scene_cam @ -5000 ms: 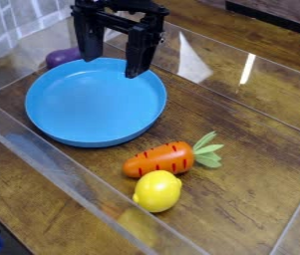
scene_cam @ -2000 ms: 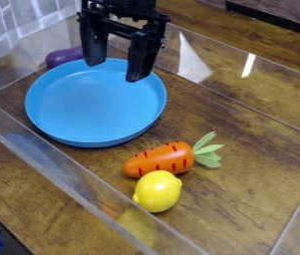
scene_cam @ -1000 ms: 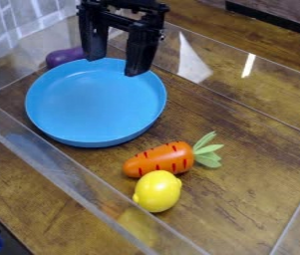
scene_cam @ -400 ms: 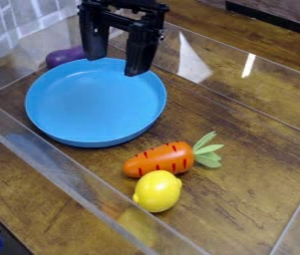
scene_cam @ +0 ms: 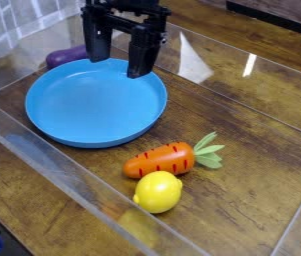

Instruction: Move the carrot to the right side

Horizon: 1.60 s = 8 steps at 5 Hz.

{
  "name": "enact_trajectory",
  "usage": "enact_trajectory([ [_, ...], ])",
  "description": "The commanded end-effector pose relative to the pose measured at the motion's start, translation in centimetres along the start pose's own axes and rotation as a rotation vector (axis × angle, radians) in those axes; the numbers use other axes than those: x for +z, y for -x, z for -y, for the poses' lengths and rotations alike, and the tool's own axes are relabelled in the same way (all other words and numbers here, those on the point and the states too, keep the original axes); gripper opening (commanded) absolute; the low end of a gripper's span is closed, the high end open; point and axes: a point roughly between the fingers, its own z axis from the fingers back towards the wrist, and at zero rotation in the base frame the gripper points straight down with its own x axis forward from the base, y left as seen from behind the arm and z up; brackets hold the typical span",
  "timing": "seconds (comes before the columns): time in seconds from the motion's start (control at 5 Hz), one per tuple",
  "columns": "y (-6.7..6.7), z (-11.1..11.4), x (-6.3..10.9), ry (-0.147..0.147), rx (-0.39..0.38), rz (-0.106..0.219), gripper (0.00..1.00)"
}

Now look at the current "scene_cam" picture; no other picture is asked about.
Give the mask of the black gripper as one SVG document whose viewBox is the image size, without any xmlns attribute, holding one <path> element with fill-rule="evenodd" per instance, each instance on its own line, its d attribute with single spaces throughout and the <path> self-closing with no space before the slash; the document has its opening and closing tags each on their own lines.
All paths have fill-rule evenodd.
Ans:
<svg viewBox="0 0 301 256">
<path fill-rule="evenodd" d="M 136 23 L 117 15 L 129 12 L 135 16 L 145 15 Z M 171 11 L 159 5 L 159 0 L 85 0 L 81 7 L 83 35 L 85 53 L 91 62 L 109 58 L 111 29 L 131 32 L 128 44 L 127 77 L 147 75 L 155 64 L 165 31 L 165 19 Z"/>
</svg>

